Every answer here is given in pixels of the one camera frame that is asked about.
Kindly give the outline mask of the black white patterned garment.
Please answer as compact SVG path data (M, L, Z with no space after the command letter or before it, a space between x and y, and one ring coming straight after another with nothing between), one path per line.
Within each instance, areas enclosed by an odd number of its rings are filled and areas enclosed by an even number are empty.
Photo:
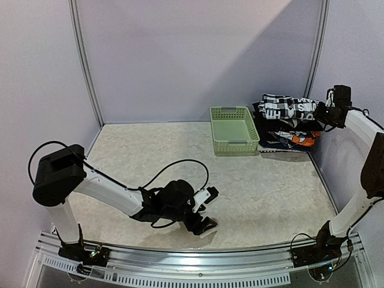
M319 103L307 98L264 94L257 109L267 120L312 121Z

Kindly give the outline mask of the black t-shirt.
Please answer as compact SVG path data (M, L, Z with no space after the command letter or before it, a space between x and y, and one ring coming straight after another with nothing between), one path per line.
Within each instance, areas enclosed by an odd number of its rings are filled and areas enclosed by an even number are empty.
M253 116L255 125L265 131L323 131L323 127L317 121L299 121L298 124L293 127L287 122L278 119L268 120L266 119L258 108L259 102L253 103Z

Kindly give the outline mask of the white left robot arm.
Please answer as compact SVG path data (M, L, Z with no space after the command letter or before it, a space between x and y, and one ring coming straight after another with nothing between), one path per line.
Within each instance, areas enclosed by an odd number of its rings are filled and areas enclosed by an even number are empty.
M179 179L163 187L145 184L131 188L89 164L82 146L60 146L60 150L39 160L36 174L29 175L29 179L33 199L48 210L66 251L76 260L85 260L89 247L81 241L81 227L68 201L71 193L103 202L135 221L150 223L154 229L160 219L167 220L169 226L182 223L195 236L217 227L215 220L202 215L207 204L218 196L215 187L204 184L195 191L191 184Z

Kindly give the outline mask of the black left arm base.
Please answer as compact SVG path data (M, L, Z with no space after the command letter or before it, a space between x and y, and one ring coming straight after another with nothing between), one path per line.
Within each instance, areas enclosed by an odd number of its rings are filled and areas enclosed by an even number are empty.
M79 238L73 244L63 241L59 232L57 232L61 243L58 255L66 259L78 261L84 266L106 267L109 262L111 249L105 247L103 244L96 244L93 245L91 249L87 249L83 239L81 225L78 224L77 226Z

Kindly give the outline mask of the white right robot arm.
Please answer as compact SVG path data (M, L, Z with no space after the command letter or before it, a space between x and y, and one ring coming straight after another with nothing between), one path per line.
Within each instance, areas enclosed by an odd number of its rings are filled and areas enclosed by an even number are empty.
M383 198L383 129L352 109L343 128L322 134L313 157L338 209L330 234L343 238Z

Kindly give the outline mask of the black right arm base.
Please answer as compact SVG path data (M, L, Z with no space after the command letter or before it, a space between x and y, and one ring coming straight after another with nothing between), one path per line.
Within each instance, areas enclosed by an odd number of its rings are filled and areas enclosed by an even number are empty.
M313 239L309 235L300 233L297 234L290 243L290 256L295 268L302 266L309 266L320 262L330 262L335 259L336 263L329 268L333 271L344 265L342 262L341 246L346 243L349 256L346 261L350 259L353 251L352 240L349 238L349 231L342 237L335 236L331 233L330 221L327 221L322 228L318 231L317 236ZM293 248L293 242L297 236L308 236L310 239L315 240L315 243L308 246Z

